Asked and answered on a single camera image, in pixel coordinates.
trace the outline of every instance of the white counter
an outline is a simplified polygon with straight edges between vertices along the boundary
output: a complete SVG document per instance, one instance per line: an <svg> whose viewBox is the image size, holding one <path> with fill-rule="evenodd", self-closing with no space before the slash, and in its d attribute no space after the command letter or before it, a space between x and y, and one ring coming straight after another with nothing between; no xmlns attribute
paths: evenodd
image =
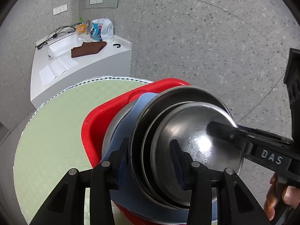
<svg viewBox="0 0 300 225"><path fill-rule="evenodd" d="M94 41L87 34L80 34L87 42ZM55 43L63 37L51 41ZM36 44L40 44L46 39L43 38ZM64 53L71 57L71 51ZM73 58L78 65L62 73L52 82L43 86L39 72L49 63L55 60L49 60L47 46L42 49L35 49L32 71L31 71L31 86L30 100L32 104L38 108L44 102L49 100L64 89L75 85L83 80L109 76L129 76L130 60L131 60L131 42L124 40L118 36L114 36L114 42L107 44L98 54L88 55L78 58Z"/></svg>

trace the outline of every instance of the brown towel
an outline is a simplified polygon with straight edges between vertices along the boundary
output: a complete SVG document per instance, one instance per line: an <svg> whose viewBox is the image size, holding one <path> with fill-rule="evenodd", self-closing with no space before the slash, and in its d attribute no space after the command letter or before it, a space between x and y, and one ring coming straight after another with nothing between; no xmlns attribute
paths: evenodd
<svg viewBox="0 0 300 225"><path fill-rule="evenodd" d="M106 46L105 41L84 42L82 46L71 49L71 57L77 58L86 55L97 54Z"/></svg>

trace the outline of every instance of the faucet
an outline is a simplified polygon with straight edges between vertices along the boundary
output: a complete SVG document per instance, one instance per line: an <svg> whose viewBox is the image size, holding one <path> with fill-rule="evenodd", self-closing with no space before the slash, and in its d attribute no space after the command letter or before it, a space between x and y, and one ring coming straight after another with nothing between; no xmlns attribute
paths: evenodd
<svg viewBox="0 0 300 225"><path fill-rule="evenodd" d="M82 23L86 24L86 34L88 35L91 31L91 21L90 20L85 20L85 21L82 21L82 22L75 23L73 25L70 25L70 27L75 27L77 25L81 25Z"/></svg>

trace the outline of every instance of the human hand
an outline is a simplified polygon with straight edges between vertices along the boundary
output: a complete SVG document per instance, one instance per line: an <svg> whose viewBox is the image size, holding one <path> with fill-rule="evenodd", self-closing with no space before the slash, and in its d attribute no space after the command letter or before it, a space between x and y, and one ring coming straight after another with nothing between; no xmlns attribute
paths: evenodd
<svg viewBox="0 0 300 225"><path fill-rule="evenodd" d="M275 196L276 179L277 176L274 174L270 180L271 187L267 193L267 198L263 208L270 221L272 221L275 216L274 207L277 203L277 198ZM296 209L300 202L300 189L297 189L293 186L286 187L282 193L282 200L287 205L291 205L294 209Z"/></svg>

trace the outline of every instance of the round table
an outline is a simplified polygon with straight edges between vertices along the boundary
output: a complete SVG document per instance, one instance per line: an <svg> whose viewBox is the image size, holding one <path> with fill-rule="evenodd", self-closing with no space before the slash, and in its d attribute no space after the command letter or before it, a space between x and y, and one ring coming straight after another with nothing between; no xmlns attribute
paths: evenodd
<svg viewBox="0 0 300 225"><path fill-rule="evenodd" d="M130 77L86 80L44 103L26 125L16 150L14 184L29 224L47 196L70 168L91 169L81 141L85 117L95 107L151 81ZM127 219L113 207L116 224ZM85 224L89 224L89 189L85 193Z"/></svg>

